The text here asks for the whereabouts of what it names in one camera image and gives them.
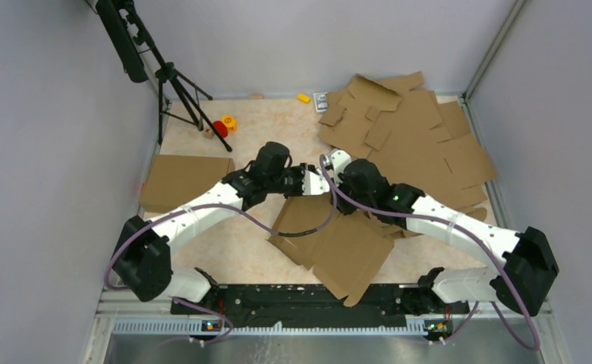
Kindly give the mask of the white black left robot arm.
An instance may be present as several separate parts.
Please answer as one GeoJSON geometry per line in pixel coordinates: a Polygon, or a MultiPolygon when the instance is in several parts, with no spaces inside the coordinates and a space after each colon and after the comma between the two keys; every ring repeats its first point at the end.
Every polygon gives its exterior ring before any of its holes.
{"type": "Polygon", "coordinates": [[[289,149],[268,142],[244,168],[225,175],[205,193],[152,220],[138,216],[122,228],[109,268],[141,302],[183,297],[199,313],[213,311],[215,281],[203,270],[179,271],[172,255],[218,223],[264,202],[269,194],[300,196],[310,166],[292,164],[289,149]]]}

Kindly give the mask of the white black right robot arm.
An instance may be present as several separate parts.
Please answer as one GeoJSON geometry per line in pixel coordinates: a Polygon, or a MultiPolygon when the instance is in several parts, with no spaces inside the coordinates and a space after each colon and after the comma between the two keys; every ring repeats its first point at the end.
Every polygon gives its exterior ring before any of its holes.
{"type": "Polygon", "coordinates": [[[434,268],[421,277],[421,306],[440,312],[449,303],[484,301],[534,317],[559,274],[545,233],[535,227],[514,231],[456,211],[409,184],[391,184],[378,167],[342,151],[330,156],[339,210],[362,209],[388,226],[442,240],[468,254],[479,268],[434,268]]]}

